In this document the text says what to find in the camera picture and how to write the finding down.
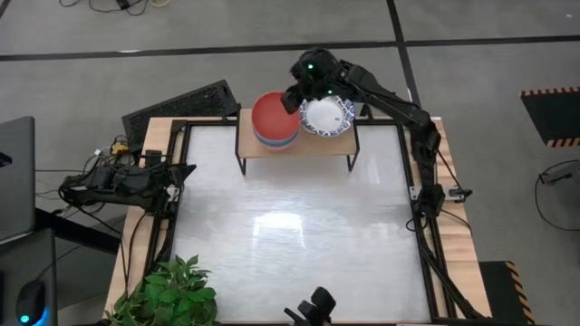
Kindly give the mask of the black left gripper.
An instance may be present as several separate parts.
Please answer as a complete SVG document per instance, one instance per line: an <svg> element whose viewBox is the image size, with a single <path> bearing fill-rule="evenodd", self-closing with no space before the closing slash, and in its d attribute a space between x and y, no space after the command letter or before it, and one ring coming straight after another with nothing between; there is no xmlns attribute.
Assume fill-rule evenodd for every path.
<svg viewBox="0 0 580 326"><path fill-rule="evenodd" d="M174 187L181 191L185 180L196 168L196 164L159 163L153 168L153 191L157 193L168 187Z"/></svg>

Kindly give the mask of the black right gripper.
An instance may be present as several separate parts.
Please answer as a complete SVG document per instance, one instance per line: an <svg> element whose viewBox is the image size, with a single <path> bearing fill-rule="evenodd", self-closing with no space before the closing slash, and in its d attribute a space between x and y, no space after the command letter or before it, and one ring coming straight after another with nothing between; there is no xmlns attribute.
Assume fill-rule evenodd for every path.
<svg viewBox="0 0 580 326"><path fill-rule="evenodd" d="M285 111L294 114L303 102L320 100L327 96L346 96L344 81L347 68L342 60L323 48L307 50L290 68L295 84L282 95Z"/></svg>

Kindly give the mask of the red bowl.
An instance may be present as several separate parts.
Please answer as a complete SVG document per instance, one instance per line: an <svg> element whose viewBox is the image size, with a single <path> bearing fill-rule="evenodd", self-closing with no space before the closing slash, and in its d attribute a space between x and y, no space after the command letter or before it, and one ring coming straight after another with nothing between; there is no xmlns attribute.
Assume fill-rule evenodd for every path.
<svg viewBox="0 0 580 326"><path fill-rule="evenodd" d="M299 127L297 112L289 114L282 102L282 92L262 95L254 104L251 120L254 130L263 138L271 140L289 139Z"/></svg>

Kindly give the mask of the blue patterned white plate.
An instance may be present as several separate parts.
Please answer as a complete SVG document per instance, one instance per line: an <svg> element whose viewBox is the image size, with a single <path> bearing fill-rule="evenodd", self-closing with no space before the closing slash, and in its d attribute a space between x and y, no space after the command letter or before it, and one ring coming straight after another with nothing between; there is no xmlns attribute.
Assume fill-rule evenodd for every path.
<svg viewBox="0 0 580 326"><path fill-rule="evenodd" d="M353 125L355 108L350 100L330 96L321 100L303 101L299 113L300 123L307 132L333 138Z"/></svg>

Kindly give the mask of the blue bowl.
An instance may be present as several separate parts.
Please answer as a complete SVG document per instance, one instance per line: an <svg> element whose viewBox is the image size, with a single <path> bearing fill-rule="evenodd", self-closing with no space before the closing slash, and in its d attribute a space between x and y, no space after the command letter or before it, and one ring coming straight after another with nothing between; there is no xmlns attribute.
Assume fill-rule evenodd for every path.
<svg viewBox="0 0 580 326"><path fill-rule="evenodd" d="M289 138L285 138L285 139L268 139L268 138L265 138L264 136L262 136L257 131L254 131L254 135L256 136L258 141L261 142L262 144L264 144L265 146L272 147L272 148L279 148L279 147L284 147L284 146L292 143L295 140L295 138L298 136L298 132L295 132Z"/></svg>

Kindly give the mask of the wooden shelf with black legs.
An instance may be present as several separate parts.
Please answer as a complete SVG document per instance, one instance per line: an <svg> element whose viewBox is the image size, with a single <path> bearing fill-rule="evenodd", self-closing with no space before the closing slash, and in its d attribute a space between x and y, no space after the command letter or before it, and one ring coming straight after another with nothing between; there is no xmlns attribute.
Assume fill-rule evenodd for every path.
<svg viewBox="0 0 580 326"><path fill-rule="evenodd" d="M237 114L235 156L243 176L247 172L248 158L345 156L348 171L352 172L359 152L360 141L356 124L334 138L323 138L300 129L288 148L272 150L256 138L251 122L251 110L241 109Z"/></svg>

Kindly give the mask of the black perforated metal panel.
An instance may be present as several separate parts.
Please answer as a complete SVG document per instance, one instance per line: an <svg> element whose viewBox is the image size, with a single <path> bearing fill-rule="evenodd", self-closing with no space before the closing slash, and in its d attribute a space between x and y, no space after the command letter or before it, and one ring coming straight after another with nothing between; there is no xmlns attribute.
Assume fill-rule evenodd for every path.
<svg viewBox="0 0 580 326"><path fill-rule="evenodd" d="M210 83L121 118L131 151L141 152L151 118L234 116L241 108L225 80Z"/></svg>

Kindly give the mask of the green leafy plant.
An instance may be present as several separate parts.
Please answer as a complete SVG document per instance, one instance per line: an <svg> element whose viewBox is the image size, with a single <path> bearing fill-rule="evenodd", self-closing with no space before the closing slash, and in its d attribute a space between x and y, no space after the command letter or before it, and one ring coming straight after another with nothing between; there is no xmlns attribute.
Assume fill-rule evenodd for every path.
<svg viewBox="0 0 580 326"><path fill-rule="evenodd" d="M218 326L217 292L196 255L161 262L105 312L105 326Z"/></svg>

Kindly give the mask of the small grey box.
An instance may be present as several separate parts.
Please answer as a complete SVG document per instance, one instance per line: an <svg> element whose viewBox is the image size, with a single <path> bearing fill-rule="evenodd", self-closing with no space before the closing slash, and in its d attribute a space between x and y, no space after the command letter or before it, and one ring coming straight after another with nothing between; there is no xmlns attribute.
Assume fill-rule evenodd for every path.
<svg viewBox="0 0 580 326"><path fill-rule="evenodd" d="M443 188L446 201L453 201L456 203L465 202L466 199L473 194L471 189L460 186L444 187Z"/></svg>

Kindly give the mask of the black computer mouse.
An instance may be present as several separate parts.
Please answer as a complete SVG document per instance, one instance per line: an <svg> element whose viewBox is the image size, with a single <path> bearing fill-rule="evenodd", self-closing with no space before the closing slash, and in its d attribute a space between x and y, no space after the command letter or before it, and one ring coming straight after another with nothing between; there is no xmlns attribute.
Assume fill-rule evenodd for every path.
<svg viewBox="0 0 580 326"><path fill-rule="evenodd" d="M33 280L25 284L17 295L15 313L20 326L44 326L48 317L45 285Z"/></svg>

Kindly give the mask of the black side desk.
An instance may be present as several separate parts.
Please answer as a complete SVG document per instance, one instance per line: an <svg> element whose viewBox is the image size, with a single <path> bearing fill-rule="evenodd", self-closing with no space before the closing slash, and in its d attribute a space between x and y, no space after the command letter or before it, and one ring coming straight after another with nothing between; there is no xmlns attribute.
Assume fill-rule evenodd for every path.
<svg viewBox="0 0 580 326"><path fill-rule="evenodd" d="M31 326L58 326L55 236L43 230L0 245L0 326L24 326L16 313L19 292L27 283L44 285L44 318Z"/></svg>

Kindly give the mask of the black mat with hazard stripes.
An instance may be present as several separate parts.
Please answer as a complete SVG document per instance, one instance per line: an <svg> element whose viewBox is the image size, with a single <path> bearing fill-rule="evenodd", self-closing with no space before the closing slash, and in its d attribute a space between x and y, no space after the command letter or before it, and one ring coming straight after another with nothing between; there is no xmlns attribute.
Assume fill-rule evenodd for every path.
<svg viewBox="0 0 580 326"><path fill-rule="evenodd" d="M513 262L480 262L479 270L494 320L526 325L536 324Z"/></svg>
<svg viewBox="0 0 580 326"><path fill-rule="evenodd" d="M522 91L520 99L548 148L580 147L580 87Z"/></svg>

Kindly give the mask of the grey floor device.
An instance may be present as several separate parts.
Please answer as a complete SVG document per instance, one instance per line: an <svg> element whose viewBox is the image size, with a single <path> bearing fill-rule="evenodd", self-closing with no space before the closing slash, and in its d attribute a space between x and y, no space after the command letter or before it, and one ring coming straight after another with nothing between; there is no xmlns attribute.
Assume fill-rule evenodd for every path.
<svg viewBox="0 0 580 326"><path fill-rule="evenodd" d="M580 161L563 162L548 168L539 175L540 182L544 185L553 185L558 181L580 176Z"/></svg>

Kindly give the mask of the black metal table frame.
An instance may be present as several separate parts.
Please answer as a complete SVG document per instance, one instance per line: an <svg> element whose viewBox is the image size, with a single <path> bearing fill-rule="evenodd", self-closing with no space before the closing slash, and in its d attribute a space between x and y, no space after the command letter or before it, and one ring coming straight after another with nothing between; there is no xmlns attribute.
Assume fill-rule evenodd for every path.
<svg viewBox="0 0 580 326"><path fill-rule="evenodd" d="M420 178L416 162L411 158L411 136L409 132L387 117L370 119L358 117L354 124L357 125L361 146L362 134L365 130L385 131L394 129L397 146L390 152L399 153L398 162L402 164L406 185L404 191L404 203L412 209L415 203L414 197L419 192ZM217 130L222 128L234 132L234 144L231 146L235 155L237 118L231 118L226 123L221 123L216 117L188 117L188 118L153 118L147 131L145 146L147 149L155 149L164 140L168 142L168 152L173 154L172 160L184 162L188 153L191 135L194 128L208 128ZM341 156L311 156L297 158L334 158ZM491 315L488 305L488 297L479 270L479 262L473 243L473 235L467 229L469 219L465 210L465 204L453 201L445 201L441 214L434 222L428 223L423 232L414 233L416 248L415 253L421 249L421 239L440 263L440 268L447 273L463 298L472 308L485 317Z"/></svg>

